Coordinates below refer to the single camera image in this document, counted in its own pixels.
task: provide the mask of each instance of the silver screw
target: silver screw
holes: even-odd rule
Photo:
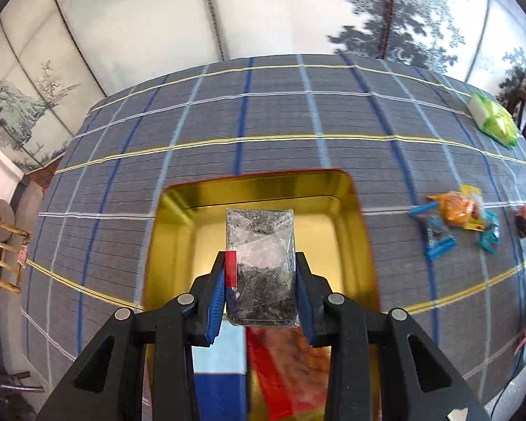
[[[181,305],[189,305],[194,300],[194,295],[189,293],[183,293],[177,298],[177,302],[179,302]]]
[[[334,303],[335,305],[341,305],[345,302],[345,296],[339,293],[332,293],[328,296],[328,301]]]
[[[397,321],[403,321],[407,319],[407,312],[403,309],[393,309],[391,311],[391,317]]]
[[[115,312],[115,318],[118,320],[126,320],[130,316],[129,309],[119,309]]]

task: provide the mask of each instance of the green tissue pack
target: green tissue pack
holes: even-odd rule
[[[518,129],[509,112],[499,103],[491,101],[479,93],[474,93],[468,103],[468,109],[477,127],[483,133],[508,149],[516,146]]]

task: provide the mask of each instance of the black cable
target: black cable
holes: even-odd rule
[[[501,400],[501,397],[503,394],[505,394],[506,389],[509,387],[509,385],[512,383],[512,380],[514,380],[514,377],[516,376],[516,372],[518,370],[518,367],[520,366],[520,361],[522,361],[522,351],[524,350],[524,347],[522,347],[522,350],[518,352],[518,360],[516,361],[516,365],[514,366],[514,370],[512,371],[512,377],[508,381],[508,383],[505,385],[503,390],[501,391],[501,394],[499,394],[499,397],[497,397],[497,400],[495,401],[495,405],[493,405],[493,409],[491,410],[491,419],[493,419],[493,415],[495,414],[495,409],[497,408],[497,404]]]

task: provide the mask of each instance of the plaid tablecloth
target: plaid tablecloth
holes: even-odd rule
[[[55,385],[117,305],[139,306],[160,191],[222,175],[340,168],[355,180],[382,309],[403,306],[483,402],[511,376],[526,311],[526,142],[479,132],[477,91],[427,70],[348,55],[237,59],[169,74],[97,103],[43,202],[29,248],[29,361]],[[466,183],[500,220],[498,255],[456,230],[429,263],[407,215]]]

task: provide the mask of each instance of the blue candy wrapper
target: blue candy wrapper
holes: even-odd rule
[[[456,247],[456,239],[442,220],[438,206],[437,201],[431,201],[411,207],[409,210],[409,215],[419,220],[425,229],[427,235],[425,256],[429,261]]]
[[[489,253],[496,255],[499,246],[499,218],[485,211],[485,229],[479,238],[479,245]]]

